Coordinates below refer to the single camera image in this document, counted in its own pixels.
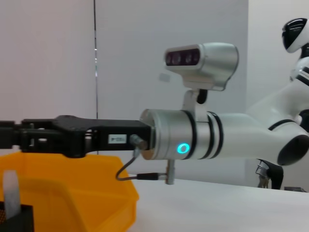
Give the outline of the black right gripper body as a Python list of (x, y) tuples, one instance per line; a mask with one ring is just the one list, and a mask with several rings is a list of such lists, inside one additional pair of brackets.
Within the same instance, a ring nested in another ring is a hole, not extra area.
[(149, 149), (152, 129), (138, 120), (86, 119), (58, 116), (21, 122), (21, 150), (83, 158), (95, 151), (130, 151), (131, 135), (140, 137)]

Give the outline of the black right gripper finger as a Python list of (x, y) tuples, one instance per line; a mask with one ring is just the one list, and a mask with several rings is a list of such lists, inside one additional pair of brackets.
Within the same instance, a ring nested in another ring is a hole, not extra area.
[(0, 148), (11, 149), (14, 145), (21, 146), (21, 128), (0, 128)]
[(21, 128), (22, 125), (16, 123), (15, 121), (1, 120), (0, 128)]

